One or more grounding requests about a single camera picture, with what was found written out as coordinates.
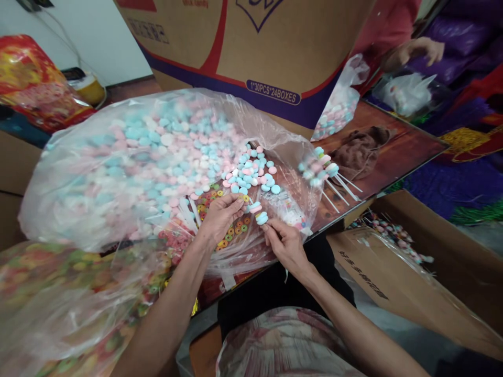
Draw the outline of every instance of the brown cloth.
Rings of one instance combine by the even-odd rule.
[[[368,176],[376,165],[379,149],[395,136],[395,130],[370,127],[366,132],[353,131],[344,144],[330,153],[339,165],[339,173],[350,181]]]

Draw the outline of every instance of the black pants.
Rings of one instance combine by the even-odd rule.
[[[325,280],[356,307],[352,289],[341,278],[334,266],[334,254],[325,234],[306,243],[304,249],[308,260]],[[218,322],[222,332],[222,341],[237,326],[280,306],[311,309],[328,319],[325,311],[296,278],[289,274],[285,284],[285,277],[285,268],[281,263],[276,263],[220,300]]]

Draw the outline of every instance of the snack bag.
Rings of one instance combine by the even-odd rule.
[[[96,112],[27,35],[0,38],[0,102],[50,134]]]

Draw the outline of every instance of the bag of candy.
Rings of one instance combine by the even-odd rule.
[[[323,140],[339,132],[353,120],[360,94],[351,86],[364,83],[369,72],[370,67],[363,60],[362,54],[354,55],[346,62],[314,129],[311,141]]]
[[[128,99],[51,138],[19,221],[29,239],[90,252],[124,239],[157,237],[180,251],[197,231],[206,209],[203,199],[250,190],[254,201],[263,188],[289,193],[283,206],[295,217],[291,223],[308,234],[322,189],[310,186],[296,167],[314,155],[306,139],[231,95],[190,89]],[[229,174],[236,182],[229,183]],[[212,185],[218,190],[210,190]],[[297,208],[295,215],[292,208]],[[224,264],[232,270],[233,258],[240,271],[268,263],[265,245],[253,260],[250,254],[240,258],[263,242],[262,234],[253,234],[252,239],[241,237],[239,250],[229,248],[233,252],[212,259],[226,262],[210,264],[210,271]]]
[[[163,249],[145,241],[102,258],[23,242],[0,253],[0,374],[98,375],[163,288]]]
[[[0,102],[53,133],[95,113],[27,35],[0,38]]]

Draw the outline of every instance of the hand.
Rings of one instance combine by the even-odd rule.
[[[297,228],[286,225],[279,219],[269,219],[262,225],[266,236],[267,246],[272,246],[272,251],[297,280],[308,271],[315,270],[305,255],[302,239]]]
[[[442,60],[444,47],[444,43],[435,42],[428,37],[412,39],[398,47],[398,59],[401,65],[405,65],[411,58],[426,55],[430,58],[427,66],[431,66],[434,62]]]
[[[245,209],[242,194],[227,194],[214,200],[208,213],[199,227],[196,238],[211,242],[211,249],[222,241],[229,226],[243,215]]]

